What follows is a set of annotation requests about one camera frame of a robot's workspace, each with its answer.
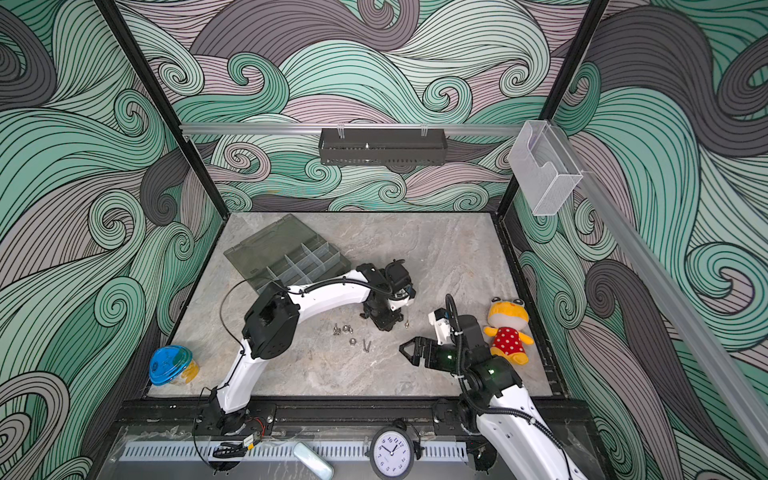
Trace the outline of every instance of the wave pattern wallpaper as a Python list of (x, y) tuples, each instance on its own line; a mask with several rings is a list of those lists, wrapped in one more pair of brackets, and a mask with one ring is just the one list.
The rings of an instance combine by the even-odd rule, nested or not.
[(92, 0), (0, 5), (0, 477), (84, 478), (221, 223)]
[[(539, 115), (588, 0), (118, 4), (182, 122), (515, 124)], [(513, 138), (391, 170), (321, 165), (318, 140), (195, 137), (234, 211), (495, 210), (511, 176)]]
[[(611, 12), (555, 120), (768, 400), (766, 34), (765, 2)], [(560, 367), (618, 477), (768, 478), (589, 199), (577, 189), (556, 217), (534, 218), (519, 194), (515, 210), (515, 249)]]

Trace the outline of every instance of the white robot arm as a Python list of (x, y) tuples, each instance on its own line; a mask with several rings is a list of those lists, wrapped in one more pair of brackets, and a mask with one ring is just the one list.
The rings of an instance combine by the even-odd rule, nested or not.
[(380, 329), (391, 330), (402, 319), (400, 309), (414, 297), (402, 262), (392, 262), (383, 270), (366, 263), (311, 285), (268, 284), (246, 314), (242, 349), (217, 387), (219, 407), (224, 414), (245, 408), (269, 360), (288, 349), (296, 325), (304, 320), (338, 306), (362, 303), (364, 316), (370, 316)]
[[(380, 329), (390, 330), (402, 320), (400, 308), (414, 298), (410, 276), (401, 262), (392, 262), (382, 270), (364, 264), (341, 277), (312, 285), (268, 284), (246, 314), (242, 349), (227, 380), (212, 396), (212, 403), (217, 405), (211, 406), (221, 415), (222, 432), (239, 432), (241, 414), (253, 387), (269, 360), (288, 349), (296, 325), (338, 306), (362, 303), (364, 316), (369, 316)], [(477, 319), (469, 315), (451, 317), (447, 314), (449, 310), (440, 309), (435, 314), (438, 319), (450, 321), (450, 338), (444, 326), (433, 321), (435, 328), (444, 333), (440, 345), (433, 339), (415, 337), (400, 346), (401, 353), (413, 365), (418, 366), (420, 358), (425, 357), (428, 368), (459, 376), (466, 412), (462, 424), (486, 437), (516, 478), (586, 480), (549, 431), (509, 362), (490, 354)], [(415, 348), (409, 355), (405, 347), (411, 343)], [(456, 368), (457, 360), (460, 369)]]
[[(400, 352), (418, 366), (451, 372), (462, 387), (462, 424), (494, 446), (515, 478), (586, 480), (555, 438), (512, 365), (493, 356), (478, 321), (458, 315), (450, 295), (445, 308), (429, 315), (437, 340), (414, 337)], [(413, 353), (407, 347), (413, 345)]]

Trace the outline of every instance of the clear plastic holder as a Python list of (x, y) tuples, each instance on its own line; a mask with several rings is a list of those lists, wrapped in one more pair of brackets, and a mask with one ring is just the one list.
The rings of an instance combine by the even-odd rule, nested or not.
[(583, 177), (576, 151), (563, 130), (546, 120), (528, 120), (508, 154), (531, 212), (556, 215)]

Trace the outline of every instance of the stuffed toy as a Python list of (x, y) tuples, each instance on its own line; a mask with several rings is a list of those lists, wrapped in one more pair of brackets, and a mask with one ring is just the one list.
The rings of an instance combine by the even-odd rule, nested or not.
[(528, 363), (523, 344), (533, 345), (533, 339), (520, 330), (528, 325), (528, 312), (522, 300), (502, 302), (496, 297), (492, 300), (488, 312), (488, 324), (483, 330), (485, 335), (493, 337), (491, 353), (503, 356), (509, 362), (524, 365)]

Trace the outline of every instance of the black cable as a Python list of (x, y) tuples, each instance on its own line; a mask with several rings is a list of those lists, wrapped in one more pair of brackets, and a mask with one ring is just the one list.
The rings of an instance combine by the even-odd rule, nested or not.
[(245, 280), (241, 280), (241, 281), (235, 283), (235, 285), (232, 288), (230, 288), (230, 290), (227, 292), (227, 294), (224, 295), (224, 298), (223, 298), (223, 300), (221, 300), (221, 303), (219, 303), (219, 320), (221, 321), (221, 326), (224, 327), (224, 329), (227, 331), (227, 333), (230, 334), (230, 336), (232, 337), (232, 340), (234, 340), (235, 343), (237, 343), (237, 347), (240, 348), (240, 349), (243, 348), (243, 345), (240, 344), (240, 341), (237, 339), (237, 337), (230, 331), (230, 329), (227, 328), (227, 324), (224, 323), (224, 313), (223, 313), (223, 310), (224, 310), (224, 303), (227, 301), (227, 298), (229, 298), (230, 293), (232, 293), (237, 287), (239, 287), (243, 283), (247, 282), (248, 280), (251, 280), (251, 279), (250, 278), (246, 278)]
[(205, 392), (205, 389), (208, 389), (209, 392), (213, 392), (213, 390), (209, 389), (208, 387), (203, 387), (202, 390), (200, 390), (200, 395), (197, 396), (197, 404), (194, 407), (194, 417), (192, 418), (192, 443), (194, 444), (194, 451), (197, 453), (197, 456), (200, 457), (200, 460), (208, 466), (211, 470), (214, 472), (218, 472), (219, 469), (211, 465), (205, 458), (203, 458), (203, 455), (200, 453), (200, 450), (197, 449), (197, 435), (195, 434), (195, 427), (197, 426), (197, 417), (200, 414), (200, 399), (203, 398), (203, 392)]
[(408, 297), (408, 294), (404, 296), (395, 296), (394, 293), (392, 292), (392, 289), (384, 290), (383, 288), (372, 285), (371, 283), (363, 282), (361, 280), (355, 280), (353, 278), (329, 278), (328, 280), (323, 280), (322, 282), (313, 283), (312, 285), (308, 286), (304, 290), (299, 291), (299, 293), (309, 293), (319, 288), (323, 288), (324, 286), (334, 285), (337, 283), (351, 283), (353, 285), (364, 286), (365, 288), (369, 288), (383, 295), (386, 295), (387, 298), (390, 300), (404, 300), (405, 298)]
[(464, 398), (467, 404), (469, 405), (469, 408), (471, 408), (475, 412), (479, 412), (487, 415), (512, 415), (520, 419), (524, 419), (526, 422), (528, 422), (529, 425), (533, 425), (534, 427), (536, 427), (541, 433), (544, 434), (545, 437), (550, 439), (550, 441), (554, 444), (554, 446), (560, 449), (560, 451), (563, 454), (563, 458), (565, 459), (565, 468), (566, 470), (568, 470), (568, 480), (573, 480), (573, 477), (571, 476), (571, 464), (568, 461), (568, 455), (565, 453), (563, 444), (560, 442), (560, 440), (558, 440), (557, 437), (554, 436), (554, 433), (552, 433), (552, 431), (549, 428), (547, 428), (543, 423), (539, 422), (533, 415), (530, 415), (521, 410), (504, 408), (504, 407), (481, 407), (477, 405), (475, 401), (472, 400), (472, 398), (469, 396), (467, 386), (464, 385), (464, 374), (462, 373), (462, 354), (463, 354), (463, 347), (464, 347), (464, 333), (458, 324), (458, 311), (456, 309), (456, 303), (454, 302), (453, 296), (450, 293), (445, 295), (445, 309), (448, 310), (449, 322), (452, 324), (451, 327), (454, 329), (454, 336), (456, 338), (455, 374), (456, 374), (456, 378), (458, 379), (458, 385), (462, 389), (462, 393), (464, 394)]

